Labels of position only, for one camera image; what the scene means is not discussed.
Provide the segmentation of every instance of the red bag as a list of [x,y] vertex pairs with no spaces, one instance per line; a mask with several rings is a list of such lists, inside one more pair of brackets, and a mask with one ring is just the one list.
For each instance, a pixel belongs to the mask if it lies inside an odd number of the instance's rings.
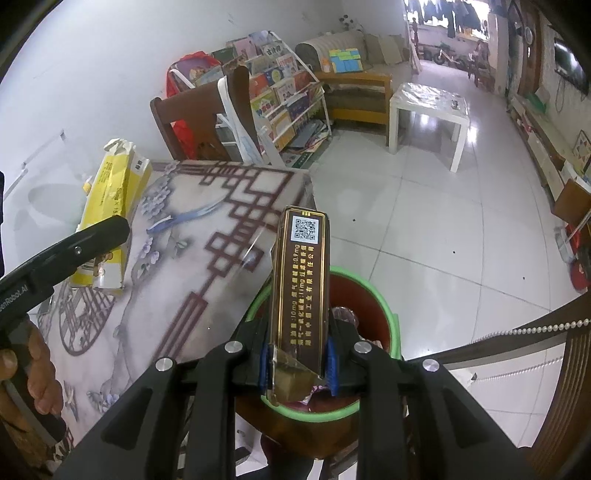
[[[176,65],[184,60],[190,59],[201,59],[203,60],[208,66],[215,67],[216,65],[221,65],[219,61],[214,59],[211,55],[207,55],[205,52],[197,51],[195,53],[191,53],[189,55],[185,55],[182,59],[174,63],[172,66],[168,68],[168,72],[166,73],[166,97],[170,98],[173,95],[179,93],[179,88],[177,81],[173,78],[173,74],[170,72],[170,69],[176,68]],[[178,138],[179,143],[181,144],[181,148],[185,152],[185,155],[188,158],[192,158],[196,160],[196,153],[195,153],[195,141],[193,138],[193,132],[187,126],[184,120],[178,120],[173,125],[173,131],[176,137]]]

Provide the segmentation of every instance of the hanging clothes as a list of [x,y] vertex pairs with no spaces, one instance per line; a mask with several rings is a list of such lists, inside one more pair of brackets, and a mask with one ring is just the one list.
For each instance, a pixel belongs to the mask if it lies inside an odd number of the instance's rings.
[[453,19],[453,7],[451,2],[440,1],[441,13],[447,18],[447,36],[456,38],[456,24]]
[[453,3],[453,12],[456,14],[456,27],[458,32],[464,31],[464,20],[468,15],[466,4],[462,0],[455,0]]
[[433,20],[433,17],[437,17],[437,8],[435,7],[435,4],[429,0],[425,4],[425,22]]
[[421,25],[425,23],[425,21],[423,20],[423,9],[421,7],[421,2],[419,0],[408,0],[408,11],[412,14],[417,12],[418,22]]
[[467,10],[467,15],[464,17],[463,22],[464,27],[480,31],[482,27],[480,24],[480,18],[478,18],[478,14],[476,13],[476,9],[472,4],[464,3],[464,6]]

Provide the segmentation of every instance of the wall decoration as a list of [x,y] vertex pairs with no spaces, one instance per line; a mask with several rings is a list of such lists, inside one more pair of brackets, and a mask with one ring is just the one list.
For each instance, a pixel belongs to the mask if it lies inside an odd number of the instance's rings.
[[589,142],[589,137],[583,130],[579,132],[577,141],[574,143],[573,154],[577,165],[584,165],[583,173],[587,173],[589,163],[591,163],[591,142]]

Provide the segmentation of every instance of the patterned tablecloth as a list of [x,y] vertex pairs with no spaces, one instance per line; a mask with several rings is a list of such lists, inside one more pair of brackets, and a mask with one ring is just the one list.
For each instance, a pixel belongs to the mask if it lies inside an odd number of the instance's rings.
[[281,211],[314,206],[305,170],[217,161],[154,170],[123,292],[64,283],[38,319],[64,387],[70,446],[152,361],[199,358],[227,340],[271,272]]

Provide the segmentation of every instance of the white tile floor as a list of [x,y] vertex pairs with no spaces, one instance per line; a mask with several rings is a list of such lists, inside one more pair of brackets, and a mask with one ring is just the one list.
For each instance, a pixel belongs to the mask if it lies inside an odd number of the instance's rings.
[[[311,169],[317,207],[331,220],[331,258],[377,287],[399,315],[402,354],[464,345],[536,319],[577,296],[554,242],[560,220],[503,99],[465,72],[424,62],[414,80],[463,95],[471,129],[457,174],[450,127],[411,116],[403,146],[337,130]],[[479,378],[559,357],[564,346],[475,368]],[[516,445],[531,445],[554,394],[560,361],[479,381],[471,393]]]

